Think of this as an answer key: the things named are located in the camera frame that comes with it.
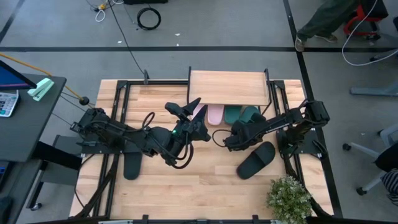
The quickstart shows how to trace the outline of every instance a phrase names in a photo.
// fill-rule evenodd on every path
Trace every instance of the black floor line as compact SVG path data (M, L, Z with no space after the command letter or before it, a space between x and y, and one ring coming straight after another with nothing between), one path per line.
M14 22L14 19L17 16L19 9L22 7L24 2L25 2L25 0L19 0L19 2L17 3L17 6L15 7L14 11L12 12L10 18L7 20L6 25L4 25L3 29L1 30L0 44L1 44L2 40L4 39L4 37L6 36L8 29L10 29L12 22Z
M198 51L257 51L257 52L296 52L294 47L261 46L187 46L187 47L130 47L133 52L198 52ZM366 48L348 47L347 53L382 53L394 50L392 47ZM127 47L0 47L0 52L128 52ZM307 47L305 52L340 53L339 47Z
M289 0L284 0L284 6L285 6L287 20L289 22L290 32L292 34L292 40L293 40L293 42L295 42L297 30L296 30L296 26L294 24L292 11L290 9ZM305 89L305 92L307 94L307 98L309 100L313 100L314 99L314 95L313 95L313 91L312 91L312 88L311 88L310 77L308 76L307 67L305 66L303 53L296 52L296 54L297 54L297 60L298 60L299 66L300 66L300 71L301 71L301 74L302 74L304 89ZM317 136L318 136L318 140L324 146L326 146L322 128L318 128L317 129ZM332 173L332 170L331 170L331 165L330 165L329 158L322 160L322 167L323 167L323 171L325 173L326 184L328 186L328 190L329 190L329 194L330 194L330 200L331 200L331 205L333 207L334 215L336 217L342 218L343 214L342 214L342 211L341 211L340 201L338 199L336 184L335 184L335 180L334 180L333 173Z

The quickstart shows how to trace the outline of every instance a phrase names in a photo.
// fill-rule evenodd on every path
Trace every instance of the pants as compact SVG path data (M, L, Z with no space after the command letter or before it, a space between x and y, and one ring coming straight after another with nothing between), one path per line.
M358 8L359 3L360 0L327 0L297 32L297 37L302 41L314 35L329 37Z

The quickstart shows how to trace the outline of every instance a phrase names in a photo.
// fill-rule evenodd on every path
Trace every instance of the blue screen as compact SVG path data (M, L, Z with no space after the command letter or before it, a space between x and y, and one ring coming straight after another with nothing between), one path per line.
M29 86L20 78L9 72L3 67L0 67L0 88L15 88Z

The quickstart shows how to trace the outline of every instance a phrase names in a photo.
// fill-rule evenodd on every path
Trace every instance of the concrete floor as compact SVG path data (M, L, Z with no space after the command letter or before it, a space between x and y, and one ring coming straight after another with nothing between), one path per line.
M100 0L89 0L100 4ZM302 27L325 0L290 0L296 27ZM392 19L398 16L398 2L384 0L390 17L381 22L385 35L375 44L354 39L351 48L398 47L398 32ZM6 25L18 1L0 1L0 30ZM135 20L144 5L126 6ZM186 78L188 66L201 70L262 71L269 68L271 78L302 79L283 1L278 0L170 0L167 4L153 4L162 15L162 23L152 31L137 30L122 5L114 7L127 41L134 47L185 46L256 46L285 47L286 52L193 50L134 52L138 63L147 69L151 78ZM145 15L146 22L153 22ZM311 39L309 47L341 47L345 38L341 29L337 44ZM128 52L81 52L79 49L63 49L46 52L46 47L125 47L112 12L106 11L106 19L95 22L95 13L83 0L69 0L68 4L52 0L24 1L6 35L0 51L19 58L54 75L68 79L67 85L88 96L95 102L101 79L141 78ZM7 47L38 47L42 52L15 52ZM382 150L382 142L376 132L398 119L395 98L352 96L351 86L385 86L397 78L398 59L367 67L346 64L339 53L304 53L304 61L315 98L324 101L331 116L323 129L326 146L341 209L345 218L398 221L398 208L386 198L386 190L378 185L365 196L359 196L355 188L367 183L378 173L371 158L358 152L343 152L341 145L353 141ZM367 62L373 54L348 53L354 62ZM21 65L8 62L20 72L38 73ZM80 119L82 112L60 99L54 113L68 122ZM42 141L52 143L56 134L73 136L68 125L51 117L42 135ZM73 188L45 184L39 201L43 207L36 212L23 209L18 223L30 223L63 219L68 216Z

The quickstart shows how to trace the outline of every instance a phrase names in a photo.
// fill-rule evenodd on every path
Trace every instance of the green slipper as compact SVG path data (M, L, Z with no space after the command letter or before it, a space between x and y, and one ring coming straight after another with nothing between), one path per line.
M241 115L242 106L228 105L225 106L224 121L226 124L233 124Z
M258 113L258 114L260 113L258 108L255 107L255 106L248 106L247 108L244 109L244 111L243 111L241 117L239 118L239 120L247 123L247 122L250 121L251 116L253 114L255 114L255 113Z

